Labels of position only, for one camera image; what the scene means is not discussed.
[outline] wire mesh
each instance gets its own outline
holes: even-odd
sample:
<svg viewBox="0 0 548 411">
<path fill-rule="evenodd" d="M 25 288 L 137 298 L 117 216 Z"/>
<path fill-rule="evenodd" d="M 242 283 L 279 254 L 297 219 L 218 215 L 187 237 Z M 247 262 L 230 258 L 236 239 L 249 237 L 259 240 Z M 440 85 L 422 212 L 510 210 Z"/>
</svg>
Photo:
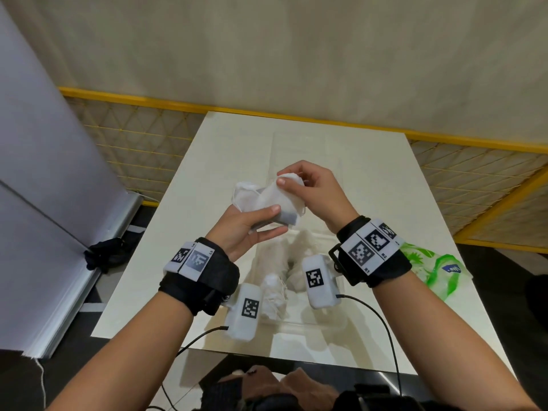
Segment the wire mesh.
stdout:
<svg viewBox="0 0 548 411">
<path fill-rule="evenodd" d="M 66 98 L 129 190 L 161 200 L 203 114 Z M 504 198 L 548 155 L 410 140 L 451 233 Z M 477 231 L 472 239 L 548 248 L 548 185 Z"/>
</svg>

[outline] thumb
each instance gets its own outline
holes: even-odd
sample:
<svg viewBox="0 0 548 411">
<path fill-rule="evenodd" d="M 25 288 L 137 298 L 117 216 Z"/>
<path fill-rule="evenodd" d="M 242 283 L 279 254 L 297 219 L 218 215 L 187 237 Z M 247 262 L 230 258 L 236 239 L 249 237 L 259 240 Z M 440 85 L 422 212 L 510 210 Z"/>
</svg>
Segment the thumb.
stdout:
<svg viewBox="0 0 548 411">
<path fill-rule="evenodd" d="M 279 205 L 273 205 L 265 207 L 259 210 L 253 210 L 251 212 L 243 212 L 245 224 L 252 227 L 258 222 L 266 221 L 276 216 L 280 211 Z"/>
<path fill-rule="evenodd" d="M 285 192 L 294 194 L 295 196 L 300 197 L 302 200 L 306 200 L 309 188 L 299 185 L 295 180 L 279 178 L 278 180 L 276 180 L 276 185 Z"/>
</svg>

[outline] person's right arm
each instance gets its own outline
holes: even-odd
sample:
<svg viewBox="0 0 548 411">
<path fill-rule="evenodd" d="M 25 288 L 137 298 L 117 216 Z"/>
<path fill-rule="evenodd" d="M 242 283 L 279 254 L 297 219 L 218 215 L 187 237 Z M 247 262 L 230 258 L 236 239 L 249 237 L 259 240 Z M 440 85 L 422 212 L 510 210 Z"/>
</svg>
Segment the person's right arm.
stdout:
<svg viewBox="0 0 548 411">
<path fill-rule="evenodd" d="M 302 198 L 333 233 L 358 217 L 330 170 L 301 161 L 278 175 L 290 172 L 305 186 L 291 179 L 278 179 L 278 186 Z M 467 411 L 538 409 L 489 345 L 413 272 L 379 284 L 373 294 L 409 361 L 440 401 Z"/>
</svg>

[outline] wrist strap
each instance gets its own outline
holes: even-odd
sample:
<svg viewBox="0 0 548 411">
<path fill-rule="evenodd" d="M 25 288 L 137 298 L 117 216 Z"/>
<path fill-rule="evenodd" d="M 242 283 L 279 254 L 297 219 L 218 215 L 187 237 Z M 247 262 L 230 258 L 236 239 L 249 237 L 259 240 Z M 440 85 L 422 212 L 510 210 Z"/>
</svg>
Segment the wrist strap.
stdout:
<svg viewBox="0 0 548 411">
<path fill-rule="evenodd" d="M 404 240 L 380 219 L 372 221 L 359 216 L 342 228 L 337 237 L 341 243 L 333 247 L 329 255 L 335 262 L 335 269 L 350 285 L 365 282 L 373 288 L 411 269 L 410 262 L 400 251 Z"/>
<path fill-rule="evenodd" d="M 195 316 L 213 316 L 223 300 L 236 291 L 239 269 L 223 249 L 205 238 L 185 242 L 164 267 L 159 291 L 186 304 Z"/>
</svg>

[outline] white partition wall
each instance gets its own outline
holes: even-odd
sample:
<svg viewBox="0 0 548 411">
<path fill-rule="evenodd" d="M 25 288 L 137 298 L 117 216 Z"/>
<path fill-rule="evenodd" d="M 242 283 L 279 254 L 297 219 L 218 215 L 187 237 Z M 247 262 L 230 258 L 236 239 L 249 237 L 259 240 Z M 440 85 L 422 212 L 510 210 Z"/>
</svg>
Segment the white partition wall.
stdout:
<svg viewBox="0 0 548 411">
<path fill-rule="evenodd" d="M 140 199 L 104 162 L 2 4 L 0 52 L 0 348 L 41 357 L 97 277 L 77 241 L 120 233 Z"/>
</svg>

